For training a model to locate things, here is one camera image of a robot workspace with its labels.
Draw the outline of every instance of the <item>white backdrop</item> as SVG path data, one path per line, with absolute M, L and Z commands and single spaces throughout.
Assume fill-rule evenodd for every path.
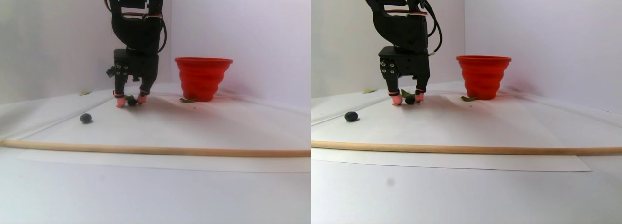
M 622 113 L 620 0 L 465 0 L 466 52 L 513 58 L 504 84 Z
M 112 89 L 106 70 L 124 47 L 103 0 L 0 0 L 0 104 Z M 171 80 L 170 61 L 167 46 L 157 82 Z
M 429 0 L 443 31 L 443 45 L 430 58 L 429 82 L 462 80 L 455 57 L 464 54 L 464 0 Z M 386 88 L 380 75 L 378 53 L 391 44 L 374 28 L 365 0 L 311 0 L 311 97 Z M 429 30 L 433 19 L 428 17 Z M 429 40 L 429 49 L 438 44 L 438 34 Z M 404 77 L 400 86 L 416 81 Z
M 311 0 L 173 0 L 173 58 L 233 59 L 219 89 L 309 109 Z M 179 82 L 172 61 L 171 78 Z

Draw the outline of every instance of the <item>wooden dowel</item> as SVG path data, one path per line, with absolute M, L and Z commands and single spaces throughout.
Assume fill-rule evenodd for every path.
M 622 147 L 602 148 L 522 148 L 482 146 L 426 146 L 409 144 L 363 144 L 311 141 L 312 148 L 349 149 L 360 151 L 391 151 L 412 153 L 454 153 L 485 155 L 612 155 L 622 154 Z
M 57 151 L 85 151 L 102 153 L 129 153 L 147 155 L 192 155 L 212 157 L 311 157 L 311 150 L 255 150 L 255 149 L 202 149 L 164 148 L 143 146 L 108 146 L 97 144 L 66 144 L 3 140 L 0 146 L 24 149 L 48 149 Z

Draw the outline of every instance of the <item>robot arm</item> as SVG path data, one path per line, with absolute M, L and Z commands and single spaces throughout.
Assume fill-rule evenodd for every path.
M 117 107 L 132 100 L 125 98 L 125 83 L 131 75 L 134 82 L 140 81 L 140 95 L 136 103 L 147 102 L 147 95 L 156 81 L 158 53 L 166 45 L 167 31 L 162 17 L 164 0 L 104 0 L 112 15 L 112 28 L 116 37 L 126 44 L 124 49 L 115 49 L 115 64 L 106 73 L 115 77 L 113 95 Z M 124 13 L 123 8 L 146 9 L 146 13 Z M 164 30 L 164 43 L 160 46 L 160 32 Z
M 398 79 L 404 75 L 413 76 L 417 80 L 417 91 L 414 97 L 407 97 L 406 103 L 421 102 L 426 93 L 427 81 L 430 77 L 428 57 L 434 55 L 442 44 L 442 33 L 436 15 L 427 0 L 365 0 L 373 13 L 376 31 L 393 46 L 384 47 L 380 56 L 380 72 L 387 82 L 389 96 L 393 105 L 402 104 L 402 94 L 398 87 Z M 385 9 L 385 6 L 408 6 L 408 9 Z M 429 11 L 434 20 L 431 33 L 427 32 L 426 16 L 420 8 Z M 406 16 L 391 15 L 405 13 Z M 440 42 L 433 52 L 428 53 L 427 38 L 438 30 Z

